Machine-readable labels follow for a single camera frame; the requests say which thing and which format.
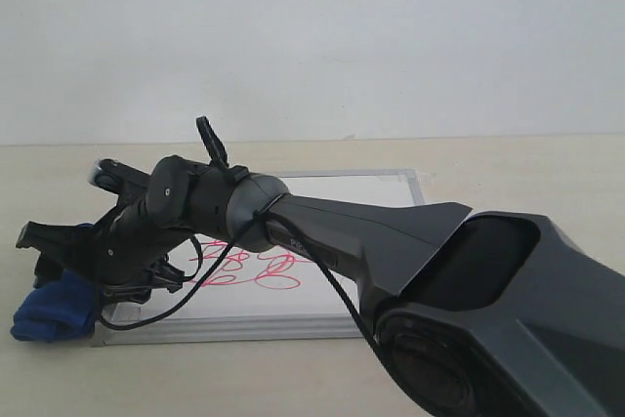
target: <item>wooden table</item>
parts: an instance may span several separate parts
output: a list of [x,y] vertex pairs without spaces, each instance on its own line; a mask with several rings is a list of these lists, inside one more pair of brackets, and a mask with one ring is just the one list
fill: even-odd
[[[426,416],[362,340],[89,348],[9,335],[36,252],[28,220],[96,220],[114,198],[86,183],[93,162],[150,171],[201,145],[0,147],[0,414],[32,416]],[[427,202],[548,214],[589,255],[625,273],[625,136],[262,143],[229,146],[259,172],[414,168]]]

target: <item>whiteboard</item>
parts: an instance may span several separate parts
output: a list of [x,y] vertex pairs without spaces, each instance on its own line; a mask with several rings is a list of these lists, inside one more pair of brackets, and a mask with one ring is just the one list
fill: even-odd
[[[414,173],[407,170],[351,172],[347,174],[283,174],[278,175],[291,193],[308,197],[346,202],[406,207],[423,203]],[[221,254],[226,243],[207,236],[198,236],[202,244],[204,273]],[[197,254],[190,243],[170,253],[170,262],[187,273],[194,271]],[[357,307],[355,284],[335,275]],[[152,292],[144,305],[120,304],[109,314],[114,323],[147,319],[165,312],[178,303],[194,285],[170,294]],[[264,253],[249,253],[234,248],[220,267],[203,283],[193,298],[169,318],[135,331],[99,331],[95,345],[140,342],[184,342],[245,339],[271,339],[310,336],[341,337],[357,335],[348,309],[319,267],[281,247]],[[192,324],[192,331],[182,331]],[[260,334],[271,324],[269,331]]]

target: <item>red scribble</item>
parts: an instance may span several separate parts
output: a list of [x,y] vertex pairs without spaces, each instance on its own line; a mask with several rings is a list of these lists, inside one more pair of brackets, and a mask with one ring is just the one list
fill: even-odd
[[[227,246],[223,241],[209,241],[200,243],[204,260],[215,260]],[[269,261],[265,268],[251,278],[240,278],[239,271],[243,270],[244,263],[248,261]],[[209,285],[239,285],[254,282],[260,287],[270,290],[291,290],[299,287],[302,281],[292,275],[284,273],[292,269],[298,263],[311,263],[306,259],[296,258],[293,254],[284,250],[278,255],[267,256],[263,253],[251,254],[243,249],[230,251],[222,265],[202,283],[202,287]]]

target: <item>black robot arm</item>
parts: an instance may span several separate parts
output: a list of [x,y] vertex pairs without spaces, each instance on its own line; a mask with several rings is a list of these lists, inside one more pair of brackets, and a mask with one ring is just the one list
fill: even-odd
[[144,303],[182,288],[167,254],[197,233],[280,245],[356,283],[365,337],[437,417],[625,415],[625,278],[548,218],[301,197],[230,167],[208,121],[197,125],[210,164],[174,155],[148,175],[102,160],[92,183],[118,198],[97,223],[26,224],[17,246],[41,252],[37,284],[69,269],[105,304]]

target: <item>blue cloth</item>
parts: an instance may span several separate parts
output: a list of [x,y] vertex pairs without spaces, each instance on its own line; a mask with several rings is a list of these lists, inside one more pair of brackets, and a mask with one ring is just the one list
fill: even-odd
[[64,271],[60,280],[33,290],[13,316],[19,341],[58,342],[88,337],[97,318],[95,286]]

